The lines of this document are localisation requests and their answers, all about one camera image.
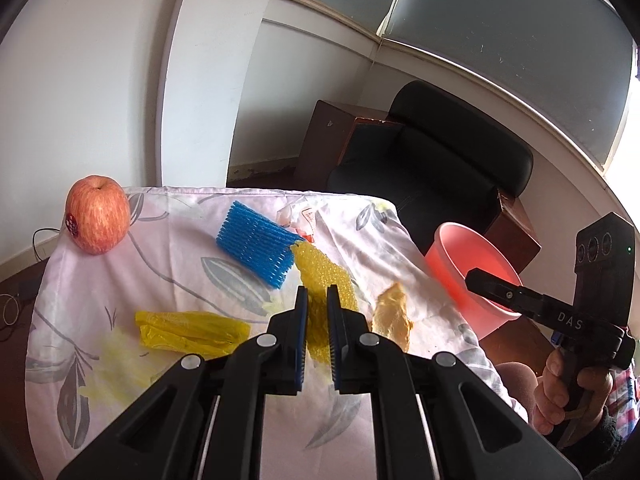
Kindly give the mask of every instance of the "wooden floor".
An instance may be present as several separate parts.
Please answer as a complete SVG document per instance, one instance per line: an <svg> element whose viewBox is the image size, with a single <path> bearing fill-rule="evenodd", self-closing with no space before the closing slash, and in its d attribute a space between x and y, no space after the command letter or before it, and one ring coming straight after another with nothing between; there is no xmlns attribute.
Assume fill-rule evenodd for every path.
<svg viewBox="0 0 640 480"><path fill-rule="evenodd" d="M261 189L295 189L296 187L293 181L293 170L258 174L244 180L229 182L228 186ZM42 280L45 266L46 261L40 262L0 283L0 294L17 296L21 286L33 284L33 280ZM18 323L7 340L4 339L9 335L8 329L2 330L2 325L0 325L0 370L2 373L0 430L17 448L23 463L41 478L31 447L24 406L24 361L32 313L33 300L22 306ZM485 337L480 345L494 364L511 361L522 362L529 365L538 375L542 374L546 358L552 351L549 341L526 318L506 323L496 332Z"/></svg>

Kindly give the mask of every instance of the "plaid shirt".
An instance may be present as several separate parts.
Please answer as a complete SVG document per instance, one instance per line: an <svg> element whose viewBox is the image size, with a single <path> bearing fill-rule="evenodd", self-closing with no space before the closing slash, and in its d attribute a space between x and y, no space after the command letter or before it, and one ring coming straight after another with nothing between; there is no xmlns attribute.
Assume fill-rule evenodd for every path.
<svg viewBox="0 0 640 480"><path fill-rule="evenodd" d="M636 378L635 362L622 372L611 372L613 389L607 399L609 415L616 419L616 429L623 440L631 434L638 421L640 378Z"/></svg>

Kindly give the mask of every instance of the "yellow plastic wrapper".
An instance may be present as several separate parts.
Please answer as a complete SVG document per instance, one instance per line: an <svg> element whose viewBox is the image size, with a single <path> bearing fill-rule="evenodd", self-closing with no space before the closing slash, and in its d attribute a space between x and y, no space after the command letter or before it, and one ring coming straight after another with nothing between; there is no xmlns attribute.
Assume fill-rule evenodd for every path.
<svg viewBox="0 0 640 480"><path fill-rule="evenodd" d="M322 251L309 242L296 242L291 246L302 284L309 294L306 318L306 347L315 361L330 364L329 329L326 322L326 290L338 286L340 305L358 311L349 273L334 264Z"/></svg>
<svg viewBox="0 0 640 480"><path fill-rule="evenodd" d="M403 352L409 351L409 332L414 324L406 316L406 294L394 283L378 296L371 331L391 339Z"/></svg>
<svg viewBox="0 0 640 480"><path fill-rule="evenodd" d="M212 312L136 312L140 339L148 348L216 358L231 354L249 338L244 321Z"/></svg>

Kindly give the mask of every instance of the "plastic basin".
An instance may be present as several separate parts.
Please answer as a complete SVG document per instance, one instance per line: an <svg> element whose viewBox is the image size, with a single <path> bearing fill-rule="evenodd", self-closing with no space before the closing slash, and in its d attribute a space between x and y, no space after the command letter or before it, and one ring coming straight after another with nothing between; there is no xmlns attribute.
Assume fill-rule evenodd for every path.
<svg viewBox="0 0 640 480"><path fill-rule="evenodd" d="M519 313L466 290L465 276L476 267L514 285L522 285L511 264L482 235L466 226L445 222L436 230L433 245L424 259L434 277L456 302L460 314L478 339L505 322L520 317Z"/></svg>

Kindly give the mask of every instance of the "black sleeve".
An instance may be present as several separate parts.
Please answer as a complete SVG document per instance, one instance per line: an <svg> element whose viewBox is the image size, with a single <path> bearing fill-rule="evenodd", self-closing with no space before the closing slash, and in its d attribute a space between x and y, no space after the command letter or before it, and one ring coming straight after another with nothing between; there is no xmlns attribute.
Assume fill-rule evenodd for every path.
<svg viewBox="0 0 640 480"><path fill-rule="evenodd" d="M616 430L616 421L604 407L599 424L590 433L572 446L565 447L562 454L586 476L599 465L610 462L620 451L623 441Z"/></svg>

